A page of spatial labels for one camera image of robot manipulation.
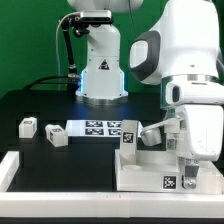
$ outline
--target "green backdrop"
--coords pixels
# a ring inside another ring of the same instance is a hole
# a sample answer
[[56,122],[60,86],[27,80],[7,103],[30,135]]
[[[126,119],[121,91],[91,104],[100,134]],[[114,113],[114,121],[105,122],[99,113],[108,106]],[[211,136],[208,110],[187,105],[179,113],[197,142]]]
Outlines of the green backdrop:
[[[224,51],[224,1],[214,1],[221,28],[221,46]],[[150,29],[159,19],[166,0],[145,0],[134,12],[136,33]],[[0,0],[0,98],[10,90],[45,76],[57,74],[55,31],[58,18],[72,12],[66,0]],[[121,32],[120,65],[126,73],[129,92],[155,92],[159,87],[138,83],[127,67],[131,43],[135,39],[130,15],[114,14],[114,25]],[[79,71],[86,64],[85,38],[73,38],[75,61]],[[60,35],[62,72],[67,73],[67,57]]]

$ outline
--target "table surface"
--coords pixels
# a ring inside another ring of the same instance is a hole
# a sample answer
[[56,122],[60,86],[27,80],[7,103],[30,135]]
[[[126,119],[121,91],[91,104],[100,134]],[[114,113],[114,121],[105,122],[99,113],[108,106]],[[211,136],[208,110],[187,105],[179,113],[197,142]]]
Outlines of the table surface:
[[[19,139],[18,126],[25,117],[38,119],[32,139]],[[20,167],[9,192],[114,192],[114,150],[119,138],[69,137],[68,146],[55,148],[47,139],[45,126],[67,120],[140,120],[143,124],[160,121],[159,94],[129,94],[127,103],[94,106],[76,102],[64,91],[11,91],[0,100],[0,156],[20,152]],[[18,219],[18,223],[36,223]],[[41,223],[179,223],[179,219],[39,219]],[[181,220],[194,223],[194,220]],[[1,218],[0,222],[15,223]]]

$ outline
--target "white box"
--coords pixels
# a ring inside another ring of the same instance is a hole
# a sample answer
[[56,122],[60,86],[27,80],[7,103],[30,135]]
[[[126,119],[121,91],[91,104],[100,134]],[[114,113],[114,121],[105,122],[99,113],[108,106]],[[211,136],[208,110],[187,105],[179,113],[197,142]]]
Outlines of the white box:
[[46,128],[47,139],[55,146],[68,145],[68,133],[59,125],[47,125]]
[[20,138],[33,138],[37,130],[37,119],[34,117],[24,118],[19,125]]

